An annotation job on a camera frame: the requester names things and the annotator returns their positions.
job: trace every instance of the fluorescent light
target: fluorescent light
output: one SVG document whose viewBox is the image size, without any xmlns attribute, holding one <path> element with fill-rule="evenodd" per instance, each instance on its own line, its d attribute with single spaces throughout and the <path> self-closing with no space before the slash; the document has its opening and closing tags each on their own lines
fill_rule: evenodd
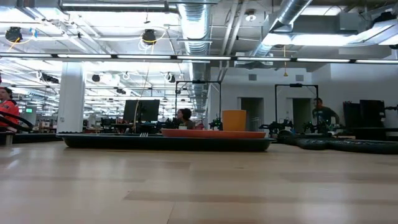
<svg viewBox="0 0 398 224">
<path fill-rule="evenodd" d="M 111 58 L 111 55 L 93 55 L 93 54 L 58 54 L 61 58 Z"/>
<path fill-rule="evenodd" d="M 0 57 L 52 57 L 50 54 L 15 54 L 15 53 L 0 53 Z"/>
<path fill-rule="evenodd" d="M 114 89 L 113 86 L 86 86 L 89 89 L 96 89 L 96 90 L 112 90 Z"/>
<path fill-rule="evenodd" d="M 349 59 L 298 58 L 298 62 L 348 63 Z"/>
<path fill-rule="evenodd" d="M 274 57 L 238 57 L 237 60 L 257 61 L 257 62 L 289 62 L 290 58 L 274 58 Z"/>
<path fill-rule="evenodd" d="M 339 34 L 298 34 L 290 44 L 308 46 L 344 46 L 352 37 Z"/>
<path fill-rule="evenodd" d="M 274 46 L 278 44 L 289 45 L 292 43 L 292 40 L 287 34 L 267 34 L 264 40 L 262 40 L 262 44 L 268 46 Z"/>
<path fill-rule="evenodd" d="M 164 7 L 160 4 L 97 4 L 97 3 L 63 3 L 63 7 L 142 7 L 142 8 L 152 8 L 152 7 Z"/>
<path fill-rule="evenodd" d="M 128 58 L 128 59 L 170 59 L 171 56 L 165 56 L 165 55 L 118 55 L 118 58 Z"/>
<path fill-rule="evenodd" d="M 386 24 L 386 22 L 388 21 L 375 23 L 372 28 L 355 35 L 350 40 L 350 43 L 364 42 L 364 40 L 366 42 L 370 41 L 371 39 L 375 38 L 377 35 L 381 34 L 392 26 L 391 24 Z"/>
<path fill-rule="evenodd" d="M 355 63 L 398 64 L 398 60 L 357 60 Z"/>
<path fill-rule="evenodd" d="M 47 88 L 47 85 L 16 85 L 18 88 Z M 60 85 L 49 85 L 50 88 L 59 88 Z"/>
<path fill-rule="evenodd" d="M 181 60 L 231 60 L 231 57 L 212 56 L 177 56 Z"/>
</svg>

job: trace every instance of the cable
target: cable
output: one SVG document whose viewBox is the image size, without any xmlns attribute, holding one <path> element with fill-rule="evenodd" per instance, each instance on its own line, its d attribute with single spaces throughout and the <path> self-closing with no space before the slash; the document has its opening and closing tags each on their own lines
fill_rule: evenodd
<svg viewBox="0 0 398 224">
<path fill-rule="evenodd" d="M 154 47 L 155 47 L 155 45 L 152 45 L 152 51 L 151 51 L 150 54 L 154 53 Z M 145 77 L 144 86 L 142 87 L 141 94 L 139 95 L 139 98 L 137 100 L 136 110 L 134 111 L 134 122 L 132 124 L 132 129 L 133 129 L 134 132 L 136 132 L 136 118 L 137 118 L 137 110 L 138 110 L 138 106 L 139 106 L 139 101 L 140 101 L 140 99 L 141 99 L 141 97 L 142 97 L 142 95 L 144 94 L 144 91 L 145 91 L 145 87 L 146 87 L 147 80 L 148 80 L 149 70 L 150 70 L 150 62 L 149 62 L 149 65 L 148 65 L 148 71 L 147 71 L 147 75 Z"/>
<path fill-rule="evenodd" d="M 157 42 L 157 41 L 163 39 L 165 34 L 166 34 L 166 31 L 163 32 L 162 36 L 160 36 L 159 39 L 156 39 L 156 40 L 144 40 L 142 37 L 141 37 L 141 40 L 144 41 L 145 43 L 154 43 L 154 42 Z"/>
<path fill-rule="evenodd" d="M 284 57 L 286 57 L 286 45 L 284 46 Z M 289 76 L 289 75 L 287 74 L 287 72 L 286 72 L 286 66 L 287 66 L 287 62 L 285 62 L 285 73 L 284 73 L 284 76 L 285 76 L 285 77 Z"/>
<path fill-rule="evenodd" d="M 138 42 L 138 49 L 139 49 L 139 50 L 146 51 L 146 50 L 148 50 L 149 48 L 150 48 L 150 45 L 145 46 L 144 43 L 143 43 L 141 40 Z"/>
<path fill-rule="evenodd" d="M 15 42 L 11 42 L 9 40 L 7 40 L 7 41 L 10 42 L 10 43 L 13 43 L 13 44 L 26 44 L 29 41 L 33 40 L 34 38 L 35 38 L 35 30 L 32 31 L 32 37 L 29 40 L 25 41 L 25 42 L 18 42 L 18 40 L 20 39 L 19 37 L 18 37 L 18 39 Z"/>
<path fill-rule="evenodd" d="M 17 40 L 11 45 L 11 47 L 8 48 L 7 52 L 9 52 L 9 51 L 15 46 L 15 44 L 18 42 L 18 40 L 19 40 L 19 37 L 18 37 Z"/>
<path fill-rule="evenodd" d="M 330 8 L 328 8 L 328 10 L 326 10 L 326 12 L 323 15 L 326 15 L 326 13 L 330 10 L 333 9 L 334 7 L 338 7 L 340 9 L 340 12 L 343 12 L 343 9 L 340 6 L 331 6 Z"/>
<path fill-rule="evenodd" d="M 361 13 L 358 13 L 358 15 L 360 15 L 362 17 L 363 20 L 368 21 L 368 22 L 373 22 L 372 20 L 368 20 L 366 19 Z"/>
</svg>

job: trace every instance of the exposed ceiling pipe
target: exposed ceiling pipe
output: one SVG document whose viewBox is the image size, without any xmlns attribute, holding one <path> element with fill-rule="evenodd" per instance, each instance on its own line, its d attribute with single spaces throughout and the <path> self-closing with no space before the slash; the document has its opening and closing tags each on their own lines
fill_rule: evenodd
<svg viewBox="0 0 398 224">
<path fill-rule="evenodd" d="M 232 36 L 231 36 L 231 41 L 229 42 L 229 46 L 228 46 L 228 49 L 226 51 L 227 55 L 230 55 L 231 52 L 232 52 L 232 48 L 233 48 L 233 46 L 235 44 L 236 36 L 238 35 L 239 28 L 241 27 L 241 23 L 242 23 L 242 20 L 243 20 L 244 13 L 246 12 L 247 4 L 248 4 L 248 0 L 243 0 L 242 6 L 241 6 L 241 10 L 239 12 L 240 13 L 239 14 L 239 18 L 238 18 L 238 21 L 236 21 L 236 24 L 235 24 L 235 27 L 234 27 L 234 31 L 233 31 Z"/>
<path fill-rule="evenodd" d="M 80 18 L 79 18 L 79 19 L 77 19 L 77 21 L 78 21 L 79 23 L 83 24 L 85 27 L 89 27 L 89 30 L 90 30 L 91 32 L 93 32 L 94 35 L 95 35 L 96 37 L 100 37 L 100 36 L 98 35 L 98 33 L 95 32 L 94 29 L 92 29 L 83 19 L 80 19 Z M 99 49 L 102 50 L 103 53 L 105 53 L 105 54 L 110 54 L 110 51 L 106 50 L 106 48 L 102 47 L 99 43 L 97 43 L 97 41 L 95 41 L 83 28 L 81 28 L 80 26 L 78 26 L 78 25 L 76 24 L 76 22 L 72 22 L 71 24 L 73 24 L 73 25 L 75 26 L 75 28 L 78 29 L 90 42 L 92 42 L 93 44 L 97 45 L 97 46 L 99 47 Z"/>
<path fill-rule="evenodd" d="M 223 41 L 223 46 L 221 47 L 220 55 L 224 55 L 225 48 L 226 48 L 226 45 L 229 40 L 229 35 L 231 34 L 232 25 L 235 20 L 235 14 L 236 14 L 236 10 L 238 8 L 238 3 L 239 3 L 239 0 L 235 0 L 235 2 L 233 3 L 233 5 L 231 7 L 231 14 L 229 15 L 229 21 L 228 21 L 228 25 L 226 27 L 226 32 L 224 35 L 224 41 Z"/>
<path fill-rule="evenodd" d="M 284 0 L 280 5 L 278 16 L 271 22 L 271 26 L 266 31 L 266 35 L 283 26 L 292 26 L 298 16 L 304 9 L 312 2 L 312 0 Z M 271 50 L 272 45 L 267 45 L 266 42 L 260 42 L 252 51 L 253 57 L 265 57 Z"/>
<path fill-rule="evenodd" d="M 181 28 L 183 36 L 190 40 L 202 40 L 209 38 L 210 6 L 207 4 L 179 4 L 181 15 Z M 185 49 L 189 55 L 206 55 L 209 51 L 208 42 L 185 42 Z M 191 80 L 209 80 L 209 66 L 205 63 L 191 63 L 189 67 Z M 197 109 L 203 109 L 206 104 L 202 96 L 203 85 L 192 85 L 196 98 Z"/>
</svg>

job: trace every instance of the ceiling light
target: ceiling light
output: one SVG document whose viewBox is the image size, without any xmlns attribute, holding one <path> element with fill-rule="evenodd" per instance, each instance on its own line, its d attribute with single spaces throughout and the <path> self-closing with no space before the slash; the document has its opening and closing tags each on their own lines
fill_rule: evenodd
<svg viewBox="0 0 398 224">
<path fill-rule="evenodd" d="M 6 31 L 6 39 L 12 43 L 19 43 L 22 40 L 21 28 L 10 27 Z"/>
<path fill-rule="evenodd" d="M 349 59 L 298 58 L 298 62 L 348 63 Z"/>
<path fill-rule="evenodd" d="M 99 75 L 93 75 L 91 79 L 93 82 L 99 82 L 101 80 Z"/>
<path fill-rule="evenodd" d="M 355 63 L 398 64 L 398 60 L 356 60 Z"/>
<path fill-rule="evenodd" d="M 111 58 L 111 55 L 94 54 L 58 54 L 61 58 Z"/>
<path fill-rule="evenodd" d="M 16 53 L 0 53 L 0 57 L 29 57 L 29 58 L 41 58 L 41 57 L 52 57 L 50 54 L 16 54 Z"/>
<path fill-rule="evenodd" d="M 116 93 L 125 95 L 125 94 L 126 94 L 126 91 L 124 91 L 123 89 L 118 88 L 118 89 L 116 90 Z"/>
<path fill-rule="evenodd" d="M 274 58 L 274 57 L 238 57 L 236 60 L 242 61 L 258 61 L 258 62 L 289 62 L 290 58 Z"/>
<path fill-rule="evenodd" d="M 125 74 L 123 74 L 123 79 L 124 80 L 129 80 L 130 79 L 130 74 L 128 72 L 125 72 Z"/>
<path fill-rule="evenodd" d="M 218 57 L 218 56 L 177 56 L 180 60 L 231 60 L 231 57 Z"/>
<path fill-rule="evenodd" d="M 256 20 L 256 16 L 254 15 L 255 10 L 254 9 L 248 9 L 244 14 L 246 16 L 246 21 L 251 22 Z"/>
<path fill-rule="evenodd" d="M 175 83 L 175 77 L 170 72 L 167 72 L 167 74 L 164 76 L 164 79 L 169 83 Z"/>
<path fill-rule="evenodd" d="M 45 73 L 42 73 L 42 80 L 45 82 L 50 82 L 50 83 L 54 83 L 54 84 L 59 84 L 60 81 L 57 78 L 54 78 L 50 75 L 47 75 Z"/>
<path fill-rule="evenodd" d="M 165 55 L 118 55 L 118 58 L 124 59 L 171 59 Z"/>
<path fill-rule="evenodd" d="M 155 31 L 153 29 L 145 30 L 145 32 L 142 34 L 141 40 L 146 45 L 155 45 L 156 44 Z"/>
<path fill-rule="evenodd" d="M 352 37 L 339 34 L 298 34 L 292 39 L 292 45 L 308 46 L 344 46 Z"/>
</svg>

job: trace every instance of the black inflatable tube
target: black inflatable tube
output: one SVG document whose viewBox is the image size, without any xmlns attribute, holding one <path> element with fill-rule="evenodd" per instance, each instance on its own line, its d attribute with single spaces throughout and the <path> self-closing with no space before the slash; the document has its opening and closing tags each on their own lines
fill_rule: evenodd
<svg viewBox="0 0 398 224">
<path fill-rule="evenodd" d="M 330 148 L 337 151 L 361 152 L 370 154 L 398 154 L 398 143 L 377 141 L 331 141 Z"/>
<path fill-rule="evenodd" d="M 3 111 L 0 111 L 0 114 L 3 115 L 3 116 L 9 116 L 9 117 L 18 119 L 19 121 L 22 121 L 23 123 L 25 123 L 28 126 L 28 128 L 27 127 L 23 127 L 23 126 L 21 126 L 19 124 L 13 123 L 12 121 L 9 121 L 7 118 L 5 118 L 3 116 L 0 116 L 0 121 L 3 122 L 3 123 L 8 124 L 8 126 L 10 126 L 12 128 L 15 128 L 15 129 L 17 129 L 19 131 L 27 131 L 27 132 L 29 132 L 29 131 L 31 131 L 33 129 L 33 124 L 30 123 L 28 120 L 26 120 L 24 118 L 21 118 L 19 116 L 16 116 L 16 115 L 13 115 L 13 114 L 10 114 L 10 113 L 7 113 L 7 112 L 3 112 Z"/>
<path fill-rule="evenodd" d="M 328 148 L 328 141 L 321 139 L 297 139 L 297 146 L 308 150 L 326 150 Z"/>
</svg>

